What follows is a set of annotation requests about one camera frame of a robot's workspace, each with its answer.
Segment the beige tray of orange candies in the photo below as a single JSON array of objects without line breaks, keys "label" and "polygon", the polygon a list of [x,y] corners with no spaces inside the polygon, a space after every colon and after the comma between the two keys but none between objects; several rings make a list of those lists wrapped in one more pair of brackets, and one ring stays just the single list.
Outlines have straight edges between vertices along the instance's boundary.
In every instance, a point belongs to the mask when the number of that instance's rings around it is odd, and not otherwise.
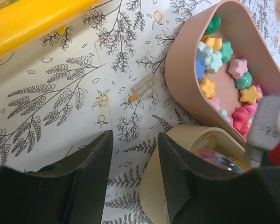
[{"label": "beige tray of orange candies", "polygon": [[[224,169],[217,162],[216,153],[220,153],[244,171],[251,168],[245,161],[244,148],[223,129],[186,124],[175,126],[166,134],[179,146],[213,166]],[[142,175],[140,204],[154,224],[169,223],[158,148],[154,150]]]}]

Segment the silver metal scoop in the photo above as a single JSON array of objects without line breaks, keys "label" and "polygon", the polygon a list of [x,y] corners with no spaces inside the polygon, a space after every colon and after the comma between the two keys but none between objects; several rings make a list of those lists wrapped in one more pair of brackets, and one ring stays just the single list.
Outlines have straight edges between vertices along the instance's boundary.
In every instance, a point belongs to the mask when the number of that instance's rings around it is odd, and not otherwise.
[{"label": "silver metal scoop", "polygon": [[230,159],[228,159],[226,156],[216,153],[216,156],[218,157],[218,164],[222,165],[224,169],[229,170],[234,173],[242,174],[244,173],[244,170],[240,168],[238,165],[236,165],[234,162],[232,162]]}]

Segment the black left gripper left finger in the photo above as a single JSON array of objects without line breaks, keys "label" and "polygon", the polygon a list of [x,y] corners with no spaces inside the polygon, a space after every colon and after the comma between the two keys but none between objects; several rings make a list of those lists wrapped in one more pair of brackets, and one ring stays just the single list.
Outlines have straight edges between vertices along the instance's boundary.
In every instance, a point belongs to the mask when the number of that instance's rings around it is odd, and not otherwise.
[{"label": "black left gripper left finger", "polygon": [[0,224],[99,224],[112,150],[105,131],[39,171],[0,166]]}]

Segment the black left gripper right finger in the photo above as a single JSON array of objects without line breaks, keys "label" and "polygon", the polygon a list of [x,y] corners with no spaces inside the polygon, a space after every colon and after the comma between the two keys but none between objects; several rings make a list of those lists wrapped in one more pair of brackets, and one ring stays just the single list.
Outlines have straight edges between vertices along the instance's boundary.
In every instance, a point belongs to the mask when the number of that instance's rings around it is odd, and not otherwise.
[{"label": "black left gripper right finger", "polygon": [[280,224],[280,167],[237,174],[204,161],[165,133],[159,158],[172,224]]}]

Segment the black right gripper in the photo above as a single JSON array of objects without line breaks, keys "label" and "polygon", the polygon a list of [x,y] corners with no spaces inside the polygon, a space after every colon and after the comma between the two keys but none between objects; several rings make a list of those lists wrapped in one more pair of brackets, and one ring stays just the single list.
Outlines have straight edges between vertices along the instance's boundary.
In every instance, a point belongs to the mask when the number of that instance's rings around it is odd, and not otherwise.
[{"label": "black right gripper", "polygon": [[260,167],[263,158],[280,143],[280,96],[265,96],[254,115],[245,145],[245,161]]}]

